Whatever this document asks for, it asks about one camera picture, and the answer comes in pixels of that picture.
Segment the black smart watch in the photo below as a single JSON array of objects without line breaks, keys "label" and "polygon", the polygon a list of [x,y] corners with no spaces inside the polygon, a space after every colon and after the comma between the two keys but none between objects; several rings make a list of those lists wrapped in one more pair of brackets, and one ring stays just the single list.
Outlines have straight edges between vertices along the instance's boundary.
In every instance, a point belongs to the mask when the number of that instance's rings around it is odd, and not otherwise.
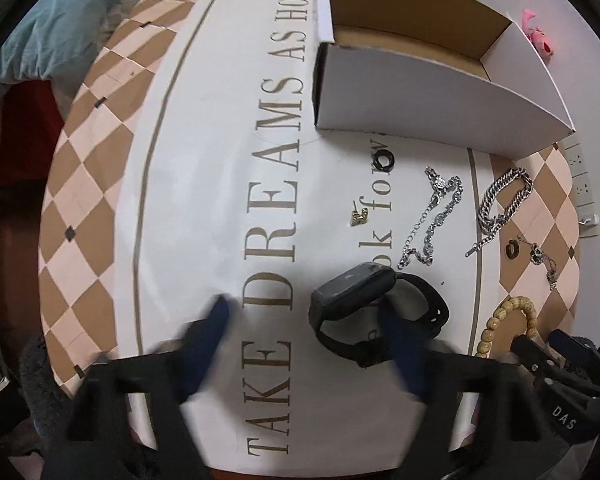
[{"label": "black smart watch", "polygon": [[449,321],[449,307],[423,278],[396,272],[379,263],[364,262],[314,289],[309,307],[309,323],[318,342],[335,356],[369,368],[391,359],[387,339],[376,336],[348,344],[325,334],[326,322],[340,322],[367,308],[392,307],[390,292],[404,281],[424,297],[427,311],[409,323],[428,339],[437,337]]}]

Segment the small gold earring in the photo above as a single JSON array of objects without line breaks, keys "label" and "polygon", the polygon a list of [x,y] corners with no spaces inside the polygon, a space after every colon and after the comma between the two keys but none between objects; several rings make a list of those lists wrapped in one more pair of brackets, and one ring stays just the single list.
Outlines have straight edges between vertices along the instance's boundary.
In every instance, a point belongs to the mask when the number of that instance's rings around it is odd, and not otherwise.
[{"label": "small gold earring", "polygon": [[368,221],[370,211],[367,207],[358,207],[357,202],[353,202],[353,208],[350,217],[350,226],[362,226]]}]

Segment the white power strip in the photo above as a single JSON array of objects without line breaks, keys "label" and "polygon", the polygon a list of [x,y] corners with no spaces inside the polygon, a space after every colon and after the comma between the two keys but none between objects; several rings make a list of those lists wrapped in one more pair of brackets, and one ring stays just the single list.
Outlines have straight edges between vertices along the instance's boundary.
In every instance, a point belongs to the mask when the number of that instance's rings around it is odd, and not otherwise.
[{"label": "white power strip", "polygon": [[562,145],[572,179],[573,203],[577,211],[580,237],[594,237],[600,225],[600,216],[597,214],[590,173],[585,165],[581,141],[577,133],[573,133],[562,142]]}]

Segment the checkered printed tablecloth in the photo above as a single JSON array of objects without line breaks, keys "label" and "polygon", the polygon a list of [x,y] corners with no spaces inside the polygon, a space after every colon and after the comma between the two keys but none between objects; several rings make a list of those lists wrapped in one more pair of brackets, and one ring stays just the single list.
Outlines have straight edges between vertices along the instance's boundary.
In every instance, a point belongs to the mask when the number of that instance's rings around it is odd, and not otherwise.
[{"label": "checkered printed tablecloth", "polygon": [[[347,477],[394,468],[422,406],[387,363],[334,356],[314,289],[420,246],[428,170],[459,177],[407,271],[450,308],[441,339],[474,353],[509,296],[538,331],[569,328],[579,229],[559,142],[522,159],[406,136],[322,130],[316,0],[143,0],[102,48],[59,137],[40,237],[41,316],[56,380],[95,356],[154,350],[235,299],[185,414],[216,470]],[[370,211],[350,226],[353,202]]]}]

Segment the white cardboard box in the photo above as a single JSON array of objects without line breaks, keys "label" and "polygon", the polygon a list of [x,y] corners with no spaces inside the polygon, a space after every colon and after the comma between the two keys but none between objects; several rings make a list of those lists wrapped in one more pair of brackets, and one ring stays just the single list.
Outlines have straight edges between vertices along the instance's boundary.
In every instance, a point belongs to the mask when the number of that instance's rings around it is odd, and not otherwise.
[{"label": "white cardboard box", "polygon": [[574,127],[522,29],[477,0],[316,0],[315,123],[522,159]]}]

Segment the teal blanket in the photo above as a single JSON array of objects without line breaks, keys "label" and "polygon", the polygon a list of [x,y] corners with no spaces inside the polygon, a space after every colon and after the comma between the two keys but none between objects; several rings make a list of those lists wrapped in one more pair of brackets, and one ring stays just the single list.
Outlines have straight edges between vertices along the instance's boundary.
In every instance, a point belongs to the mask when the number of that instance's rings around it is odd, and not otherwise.
[{"label": "teal blanket", "polygon": [[74,96],[98,53],[95,37],[121,0],[38,0],[0,49],[0,99],[14,84],[48,80]]}]

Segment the pink panther plush toy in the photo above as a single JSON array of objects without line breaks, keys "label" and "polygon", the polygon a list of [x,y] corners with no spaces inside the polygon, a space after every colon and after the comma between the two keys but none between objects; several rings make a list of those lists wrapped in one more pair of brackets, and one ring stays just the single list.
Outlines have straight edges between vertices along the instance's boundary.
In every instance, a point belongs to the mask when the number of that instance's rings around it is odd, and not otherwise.
[{"label": "pink panther plush toy", "polygon": [[546,33],[542,31],[538,26],[532,24],[532,20],[535,18],[535,13],[531,10],[522,10],[521,28],[524,34],[530,41],[530,44],[538,52],[540,58],[542,58],[545,64],[548,64],[553,57],[554,49],[548,40]]}]

